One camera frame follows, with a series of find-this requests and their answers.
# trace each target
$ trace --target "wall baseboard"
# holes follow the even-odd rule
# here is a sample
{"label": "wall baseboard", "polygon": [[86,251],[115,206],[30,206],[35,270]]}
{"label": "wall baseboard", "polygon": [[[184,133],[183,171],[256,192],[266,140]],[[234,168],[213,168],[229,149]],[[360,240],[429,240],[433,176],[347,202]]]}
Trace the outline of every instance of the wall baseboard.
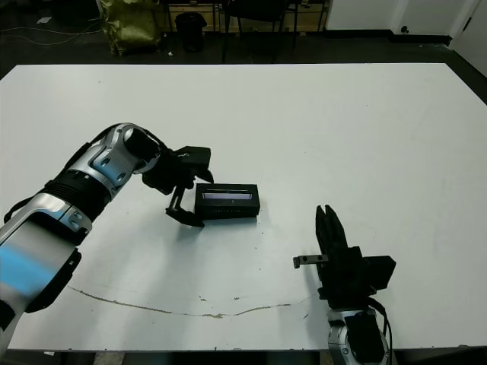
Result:
{"label": "wall baseboard", "polygon": [[363,29],[363,30],[323,30],[326,38],[370,38],[385,37],[391,43],[444,43],[450,44],[450,36],[432,36],[415,34],[394,34],[389,29]]}

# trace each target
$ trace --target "yellow bag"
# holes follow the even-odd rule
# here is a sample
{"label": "yellow bag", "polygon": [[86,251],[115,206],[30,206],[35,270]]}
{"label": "yellow bag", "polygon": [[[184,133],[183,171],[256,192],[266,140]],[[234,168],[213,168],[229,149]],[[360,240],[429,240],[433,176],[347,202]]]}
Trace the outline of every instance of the yellow bag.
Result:
{"label": "yellow bag", "polygon": [[156,49],[161,39],[152,0],[100,0],[101,24],[113,53]]}

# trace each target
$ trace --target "white tabletop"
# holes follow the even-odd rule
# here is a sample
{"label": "white tabletop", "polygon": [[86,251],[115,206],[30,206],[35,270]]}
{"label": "white tabletop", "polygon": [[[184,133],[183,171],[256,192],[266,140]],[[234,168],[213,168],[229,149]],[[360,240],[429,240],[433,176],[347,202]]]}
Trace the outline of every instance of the white tabletop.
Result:
{"label": "white tabletop", "polygon": [[216,181],[257,183],[262,205],[184,227],[134,177],[10,348],[324,349],[317,273],[292,257],[318,251],[325,203],[351,246],[397,261],[376,296],[395,348],[487,345],[487,106],[446,65],[18,66],[0,93],[2,215],[116,122],[211,147]]}

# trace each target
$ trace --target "black box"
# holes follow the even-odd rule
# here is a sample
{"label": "black box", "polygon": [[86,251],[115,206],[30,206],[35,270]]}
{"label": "black box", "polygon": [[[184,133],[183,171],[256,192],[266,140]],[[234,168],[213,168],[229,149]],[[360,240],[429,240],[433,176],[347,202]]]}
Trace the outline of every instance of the black box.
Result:
{"label": "black box", "polygon": [[196,184],[195,214],[201,219],[256,217],[257,185]]}

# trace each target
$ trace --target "black trash bin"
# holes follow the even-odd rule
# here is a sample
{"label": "black trash bin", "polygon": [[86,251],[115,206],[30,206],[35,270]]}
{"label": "black trash bin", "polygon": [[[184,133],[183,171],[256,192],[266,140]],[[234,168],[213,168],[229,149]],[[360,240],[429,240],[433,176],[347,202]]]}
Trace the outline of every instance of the black trash bin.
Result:
{"label": "black trash bin", "polygon": [[199,52],[203,49],[203,27],[205,18],[200,13],[187,12],[176,17],[176,29],[187,52]]}

